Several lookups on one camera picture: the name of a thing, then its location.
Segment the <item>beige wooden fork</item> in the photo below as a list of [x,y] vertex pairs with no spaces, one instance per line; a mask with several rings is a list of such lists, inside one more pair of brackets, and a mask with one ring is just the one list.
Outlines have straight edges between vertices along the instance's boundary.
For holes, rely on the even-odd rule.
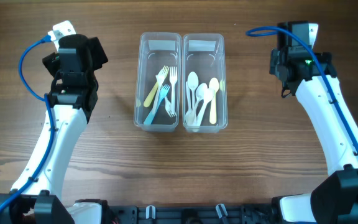
[[147,95],[146,99],[144,100],[144,104],[143,104],[144,107],[149,107],[151,105],[153,97],[156,95],[158,88],[162,85],[164,79],[167,76],[168,71],[169,71],[169,67],[164,65],[163,68],[156,75],[157,81],[156,81],[154,87],[151,89],[151,91]]

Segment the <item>yellow plastic spoon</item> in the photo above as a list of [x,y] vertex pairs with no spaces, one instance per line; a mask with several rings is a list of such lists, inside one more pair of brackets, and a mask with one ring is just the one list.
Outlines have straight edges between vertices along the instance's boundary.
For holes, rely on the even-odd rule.
[[209,82],[209,89],[213,92],[213,98],[211,100],[211,107],[209,113],[209,122],[211,124],[216,124],[217,114],[216,114],[216,93],[219,91],[219,81],[217,78],[212,78]]

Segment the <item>white thick-handled spoon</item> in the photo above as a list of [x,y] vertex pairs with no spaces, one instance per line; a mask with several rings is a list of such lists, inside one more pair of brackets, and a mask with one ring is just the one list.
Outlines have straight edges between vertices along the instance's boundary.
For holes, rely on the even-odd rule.
[[202,107],[197,115],[196,125],[201,126],[201,122],[203,120],[204,112],[206,110],[207,104],[213,99],[214,91],[210,88],[207,88],[204,91],[203,95],[203,104]]

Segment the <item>white slim spoon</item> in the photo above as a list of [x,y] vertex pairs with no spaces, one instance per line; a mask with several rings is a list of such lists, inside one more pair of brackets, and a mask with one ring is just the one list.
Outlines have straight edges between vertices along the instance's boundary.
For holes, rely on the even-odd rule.
[[185,116],[185,120],[187,125],[194,126],[196,123],[196,110],[198,108],[198,104],[204,98],[204,91],[208,89],[207,84],[202,83],[198,86],[195,92],[196,101],[195,104],[192,106],[192,109],[188,115]]

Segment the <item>white slim plastic fork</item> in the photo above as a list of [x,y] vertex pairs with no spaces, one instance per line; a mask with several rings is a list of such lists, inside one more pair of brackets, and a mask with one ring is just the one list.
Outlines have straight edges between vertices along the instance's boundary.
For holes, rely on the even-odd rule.
[[176,116],[176,112],[172,112],[171,111],[171,102],[168,100],[167,97],[164,98],[165,100],[165,111],[167,112],[167,114],[169,115],[169,117],[175,117]]

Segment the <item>white small spoon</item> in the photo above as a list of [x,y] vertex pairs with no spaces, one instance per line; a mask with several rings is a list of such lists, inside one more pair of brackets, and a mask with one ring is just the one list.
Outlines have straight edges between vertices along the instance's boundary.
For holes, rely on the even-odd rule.
[[189,89],[191,90],[191,105],[192,105],[192,108],[195,107],[195,103],[196,103],[196,96],[195,96],[195,93],[196,93],[196,89],[199,85],[199,80],[198,80],[198,76],[195,72],[190,72],[189,75],[188,75],[188,87]]

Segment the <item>thin clear plastic fork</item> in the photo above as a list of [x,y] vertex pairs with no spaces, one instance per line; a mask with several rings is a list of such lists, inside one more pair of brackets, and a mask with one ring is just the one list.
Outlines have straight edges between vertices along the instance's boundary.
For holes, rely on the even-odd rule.
[[165,76],[168,72],[168,67],[165,65],[161,71],[158,73],[158,75],[156,75],[156,79],[157,79],[157,92],[156,92],[156,96],[155,96],[155,99],[154,99],[154,105],[153,105],[153,108],[152,108],[152,113],[155,114],[156,113],[156,110],[157,110],[157,103],[158,103],[158,99],[159,99],[159,94],[160,94],[160,89],[161,89],[161,86],[165,80]]

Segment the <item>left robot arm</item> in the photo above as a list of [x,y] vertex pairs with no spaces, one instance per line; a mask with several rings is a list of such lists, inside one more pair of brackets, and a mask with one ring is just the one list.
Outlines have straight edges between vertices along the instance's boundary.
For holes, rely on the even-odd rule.
[[58,44],[42,60],[53,77],[41,97],[44,126],[24,171],[0,194],[0,223],[105,223],[111,215],[105,200],[79,200],[69,208],[61,202],[71,155],[98,100],[94,73],[108,58],[97,37],[72,34]]

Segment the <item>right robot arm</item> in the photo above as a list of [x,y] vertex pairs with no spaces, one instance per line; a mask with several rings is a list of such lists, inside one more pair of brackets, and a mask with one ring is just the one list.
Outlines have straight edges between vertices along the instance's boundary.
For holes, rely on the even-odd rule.
[[358,127],[341,94],[331,54],[273,49],[270,73],[305,109],[323,148],[328,178],[308,194],[275,197],[282,223],[358,223]]

